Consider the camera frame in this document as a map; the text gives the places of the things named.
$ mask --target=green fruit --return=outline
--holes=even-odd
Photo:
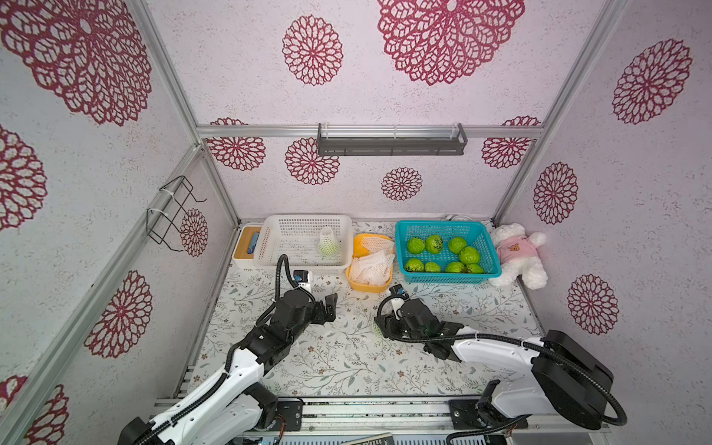
[[[460,262],[462,264],[479,263],[480,259],[480,253],[472,246],[467,246],[460,251]]]
[[[456,236],[455,238],[452,238],[449,243],[447,243],[447,246],[450,249],[450,252],[457,255],[462,249],[467,247],[467,241],[465,241],[465,238]]]
[[[410,241],[408,241],[408,252],[417,255],[418,253],[423,253],[424,250],[425,241],[420,238],[410,238]]]
[[[425,249],[436,255],[443,250],[443,239],[440,235],[431,235],[425,240]]]
[[[465,271],[465,265],[459,261],[454,261],[447,265],[445,271],[447,273],[463,273]]]
[[[485,273],[485,270],[477,263],[467,265],[467,273]]]
[[[425,270],[425,265],[418,258],[411,258],[405,263],[404,268],[409,272],[422,272]]]
[[[442,269],[440,269],[440,265],[438,263],[433,263],[432,261],[430,261],[429,263],[425,263],[425,271],[442,272]]]

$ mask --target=pink shirt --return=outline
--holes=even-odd
[[[512,236],[502,241],[497,248],[497,255],[500,263],[517,258],[527,258],[530,256],[539,256],[536,247],[527,239],[526,236]]]

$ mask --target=cable tie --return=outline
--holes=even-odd
[[[149,210],[158,211],[158,212],[162,213],[163,216],[165,216],[166,218],[170,219],[170,218],[168,217],[168,214],[167,214],[166,212],[162,211],[161,209],[150,208]]]

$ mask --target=blue basket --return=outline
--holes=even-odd
[[[440,235],[443,239],[443,250],[437,255],[423,251],[418,255],[408,252],[408,240],[418,237],[425,241],[431,235]],[[447,243],[454,237],[465,238],[468,246],[473,246],[480,252],[480,266],[486,273],[429,273],[408,272],[403,265],[411,258],[418,258],[423,263],[432,261],[438,263],[444,271],[448,264],[460,261],[458,256],[450,252]],[[469,221],[398,221],[396,223],[396,252],[398,265],[408,283],[469,283],[479,284],[489,278],[502,274],[497,250],[492,244],[492,238],[487,228],[478,222]]]

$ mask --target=table surface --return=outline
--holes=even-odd
[[[395,223],[355,222],[354,230],[357,234],[383,234],[394,239]],[[284,275],[282,283],[282,291],[287,290]],[[482,333],[517,338],[540,334],[516,283],[503,289],[488,283],[408,284],[397,262],[392,285],[396,283],[401,283],[411,297],[422,298],[440,320],[462,323]],[[481,363],[438,360],[423,352],[422,345],[384,339],[373,317],[388,292],[353,290],[345,272],[316,276],[312,293],[318,300],[338,294],[336,321],[309,326],[292,346],[289,356],[263,378],[262,383],[278,396],[480,394],[492,379],[510,381],[523,377]],[[231,265],[189,390],[223,367],[230,345],[252,329],[273,297],[274,271]]]

